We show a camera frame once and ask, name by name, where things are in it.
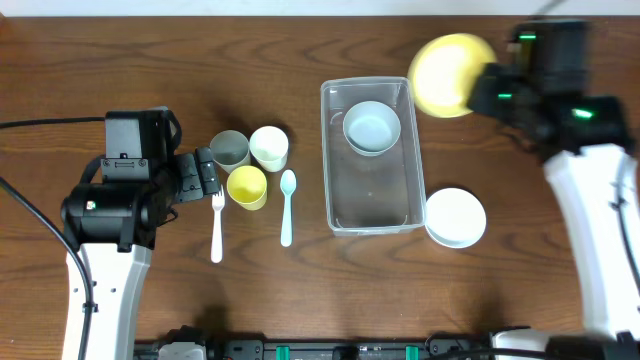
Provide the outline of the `white plastic bowl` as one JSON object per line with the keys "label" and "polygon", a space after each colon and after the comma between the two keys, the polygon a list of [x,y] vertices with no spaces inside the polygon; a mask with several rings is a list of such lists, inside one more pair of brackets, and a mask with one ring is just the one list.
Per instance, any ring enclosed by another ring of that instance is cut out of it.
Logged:
{"label": "white plastic bowl", "polygon": [[480,200],[461,188],[443,188],[426,201],[425,229],[441,246],[463,249],[477,243],[487,229],[487,215]]}

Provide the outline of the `grey plastic bowl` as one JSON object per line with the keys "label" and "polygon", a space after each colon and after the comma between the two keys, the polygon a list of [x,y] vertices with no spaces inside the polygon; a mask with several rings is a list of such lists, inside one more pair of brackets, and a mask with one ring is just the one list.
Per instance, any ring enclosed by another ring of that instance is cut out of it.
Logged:
{"label": "grey plastic bowl", "polygon": [[347,111],[343,133],[356,153],[375,157],[396,144],[400,138],[401,124],[391,107],[377,101],[364,101]]}

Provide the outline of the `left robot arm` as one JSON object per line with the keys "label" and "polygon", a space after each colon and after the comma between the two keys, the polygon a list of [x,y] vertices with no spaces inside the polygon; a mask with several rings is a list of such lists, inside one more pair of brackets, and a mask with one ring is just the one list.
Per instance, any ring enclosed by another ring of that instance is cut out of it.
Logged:
{"label": "left robot arm", "polygon": [[149,181],[109,172],[146,170],[148,159],[100,155],[61,206],[72,251],[66,263],[69,306],[65,359],[130,359],[137,313],[156,231],[177,217],[175,205],[217,194],[212,152],[200,147],[161,163]]}

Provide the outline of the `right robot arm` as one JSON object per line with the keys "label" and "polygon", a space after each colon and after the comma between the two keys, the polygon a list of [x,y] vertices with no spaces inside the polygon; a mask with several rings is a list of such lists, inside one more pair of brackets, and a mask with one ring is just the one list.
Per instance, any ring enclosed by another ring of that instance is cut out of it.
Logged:
{"label": "right robot arm", "polygon": [[511,34],[510,64],[487,64],[467,106],[520,131],[560,206],[581,285],[583,335],[552,335],[544,357],[639,356],[635,141],[622,102],[586,92],[589,24],[537,18]]}

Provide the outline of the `grey plastic cup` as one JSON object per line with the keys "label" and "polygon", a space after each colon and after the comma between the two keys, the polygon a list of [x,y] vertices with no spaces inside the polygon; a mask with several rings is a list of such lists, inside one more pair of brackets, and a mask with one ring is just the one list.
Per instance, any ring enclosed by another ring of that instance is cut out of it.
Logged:
{"label": "grey plastic cup", "polygon": [[214,162],[227,173],[251,163],[249,140],[239,131],[225,130],[218,133],[211,140],[210,149]]}

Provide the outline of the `yellow plastic cup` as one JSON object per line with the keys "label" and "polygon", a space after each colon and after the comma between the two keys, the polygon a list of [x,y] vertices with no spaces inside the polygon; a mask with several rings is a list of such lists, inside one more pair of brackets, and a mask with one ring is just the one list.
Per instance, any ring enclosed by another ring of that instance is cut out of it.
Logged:
{"label": "yellow plastic cup", "polygon": [[261,209],[267,200],[267,179],[257,167],[244,165],[233,170],[227,179],[231,199],[246,210]]}

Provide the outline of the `yellow plastic bowl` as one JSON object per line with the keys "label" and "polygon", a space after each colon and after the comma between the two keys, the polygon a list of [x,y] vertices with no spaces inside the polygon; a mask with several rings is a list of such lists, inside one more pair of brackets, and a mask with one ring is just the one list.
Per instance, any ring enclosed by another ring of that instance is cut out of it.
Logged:
{"label": "yellow plastic bowl", "polygon": [[475,81],[487,64],[496,61],[492,47],[473,34],[455,33],[430,41],[409,67],[416,107],[436,118],[470,114],[467,101]]}

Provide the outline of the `white plastic cup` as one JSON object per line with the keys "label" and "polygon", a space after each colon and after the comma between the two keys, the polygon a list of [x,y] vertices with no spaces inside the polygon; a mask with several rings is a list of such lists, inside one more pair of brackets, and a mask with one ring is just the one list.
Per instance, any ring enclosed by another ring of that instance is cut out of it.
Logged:
{"label": "white plastic cup", "polygon": [[264,170],[279,172],[287,162],[289,140],[280,128],[264,126],[251,135],[249,148],[253,157]]}

